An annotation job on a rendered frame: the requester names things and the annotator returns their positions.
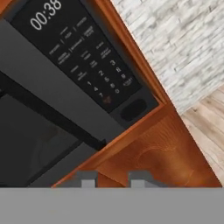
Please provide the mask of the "black microwave oven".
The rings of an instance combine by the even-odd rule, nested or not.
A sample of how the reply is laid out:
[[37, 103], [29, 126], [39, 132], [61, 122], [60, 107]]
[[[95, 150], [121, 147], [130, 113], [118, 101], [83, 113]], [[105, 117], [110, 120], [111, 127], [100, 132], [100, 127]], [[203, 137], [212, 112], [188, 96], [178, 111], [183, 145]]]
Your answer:
[[159, 105], [86, 0], [13, 0], [0, 70], [83, 129], [128, 128]]

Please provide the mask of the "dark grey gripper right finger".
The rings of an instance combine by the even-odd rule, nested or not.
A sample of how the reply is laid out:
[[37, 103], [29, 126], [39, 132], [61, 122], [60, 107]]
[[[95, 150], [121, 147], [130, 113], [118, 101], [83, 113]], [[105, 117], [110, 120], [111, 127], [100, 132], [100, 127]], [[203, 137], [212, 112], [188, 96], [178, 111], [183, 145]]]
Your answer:
[[155, 180], [148, 171], [130, 171], [128, 175], [129, 188], [166, 187], [166, 184]]

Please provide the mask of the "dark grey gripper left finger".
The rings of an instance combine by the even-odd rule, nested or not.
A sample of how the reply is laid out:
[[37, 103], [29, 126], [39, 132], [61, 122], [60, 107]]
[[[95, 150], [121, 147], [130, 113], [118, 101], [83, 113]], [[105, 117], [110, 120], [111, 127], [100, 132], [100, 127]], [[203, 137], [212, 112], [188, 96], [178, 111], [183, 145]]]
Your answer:
[[70, 188], [96, 188], [97, 186], [97, 171], [77, 171], [69, 180], [59, 184], [59, 187]]

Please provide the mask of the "dark grey microwave door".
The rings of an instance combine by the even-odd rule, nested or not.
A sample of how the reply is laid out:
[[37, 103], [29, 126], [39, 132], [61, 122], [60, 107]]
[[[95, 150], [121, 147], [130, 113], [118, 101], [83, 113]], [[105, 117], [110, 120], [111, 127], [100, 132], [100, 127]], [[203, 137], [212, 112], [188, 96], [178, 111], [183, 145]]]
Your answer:
[[0, 20], [0, 187], [50, 187], [123, 127]]

